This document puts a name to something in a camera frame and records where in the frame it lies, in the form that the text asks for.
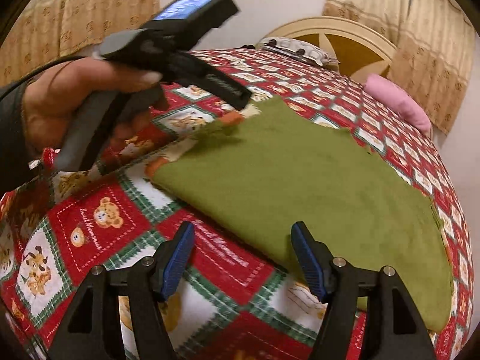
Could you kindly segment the person's left hand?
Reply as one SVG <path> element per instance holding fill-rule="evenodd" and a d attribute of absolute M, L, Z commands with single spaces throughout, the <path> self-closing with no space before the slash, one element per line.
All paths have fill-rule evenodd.
<path fill-rule="evenodd" d="M 26 87 L 22 98 L 29 157 L 39 158 L 45 148 L 61 147 L 73 114 L 92 92 L 137 93 L 159 86 L 161 80 L 158 72 L 94 58 L 81 58 L 47 69 Z"/>

